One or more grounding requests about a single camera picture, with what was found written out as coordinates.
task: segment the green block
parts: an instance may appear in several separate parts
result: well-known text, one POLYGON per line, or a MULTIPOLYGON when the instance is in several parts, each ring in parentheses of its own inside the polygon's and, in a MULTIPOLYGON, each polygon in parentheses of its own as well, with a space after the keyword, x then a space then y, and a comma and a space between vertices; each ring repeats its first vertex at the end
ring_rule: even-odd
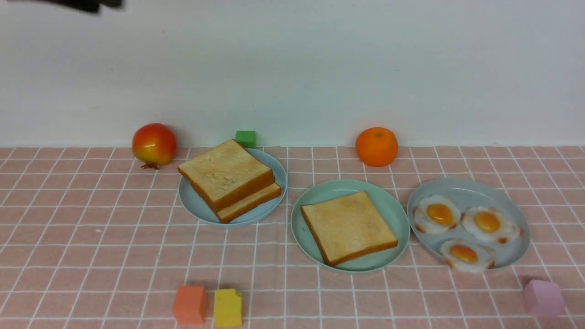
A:
POLYGON ((256 132, 253 130, 239 130, 236 132, 236 141, 245 148, 253 149, 256 147, 256 132))

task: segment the stack of toast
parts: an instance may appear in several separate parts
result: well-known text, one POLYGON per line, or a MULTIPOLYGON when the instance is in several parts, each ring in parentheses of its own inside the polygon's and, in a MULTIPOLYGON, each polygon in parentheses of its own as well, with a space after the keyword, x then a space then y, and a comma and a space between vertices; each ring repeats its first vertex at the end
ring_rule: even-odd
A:
POLYGON ((178 170, 224 224, 281 194, 272 169, 234 139, 180 164, 178 170))
POLYGON ((329 266, 398 245, 365 191, 303 205, 301 214, 329 266))

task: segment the yellow block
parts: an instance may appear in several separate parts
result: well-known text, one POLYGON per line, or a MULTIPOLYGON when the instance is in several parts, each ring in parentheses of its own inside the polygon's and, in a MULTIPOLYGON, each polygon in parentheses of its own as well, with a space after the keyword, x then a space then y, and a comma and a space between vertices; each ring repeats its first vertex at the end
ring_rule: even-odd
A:
POLYGON ((236 289, 215 291, 214 322, 216 327, 242 326, 242 294, 236 289))

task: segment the pink block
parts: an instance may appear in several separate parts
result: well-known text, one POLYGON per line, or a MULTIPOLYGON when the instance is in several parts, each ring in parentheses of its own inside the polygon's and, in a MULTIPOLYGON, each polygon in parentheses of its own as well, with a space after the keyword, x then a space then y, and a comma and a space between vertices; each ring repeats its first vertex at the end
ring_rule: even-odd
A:
POLYGON ((557 317, 565 309, 560 287, 554 282, 532 280, 524 288, 524 309, 533 316, 557 317))

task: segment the dark object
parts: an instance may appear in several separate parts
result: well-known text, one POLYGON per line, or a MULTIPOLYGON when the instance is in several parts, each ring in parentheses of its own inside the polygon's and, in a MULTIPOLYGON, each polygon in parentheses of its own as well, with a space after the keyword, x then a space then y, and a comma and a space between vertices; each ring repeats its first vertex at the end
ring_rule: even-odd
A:
POLYGON ((119 9, 123 6, 124 0, 7 0, 7 1, 36 1, 53 4, 86 13, 99 13, 101 5, 119 9))

